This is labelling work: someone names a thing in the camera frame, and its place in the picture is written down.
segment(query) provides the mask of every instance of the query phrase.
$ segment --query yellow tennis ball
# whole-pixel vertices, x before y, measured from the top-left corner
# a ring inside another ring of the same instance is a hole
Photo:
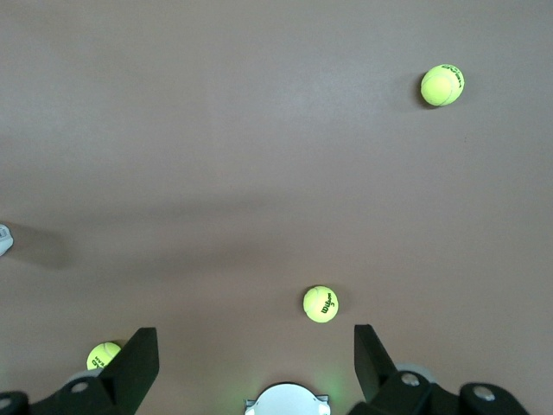
[[[101,343],[88,355],[86,367],[88,370],[106,367],[120,351],[121,348],[115,343]]]
[[[434,106],[449,105],[459,98],[465,87],[465,79],[458,67],[438,65],[424,75],[421,94]]]
[[[329,322],[338,313],[338,298],[328,287],[317,285],[303,297],[303,310],[314,322]]]

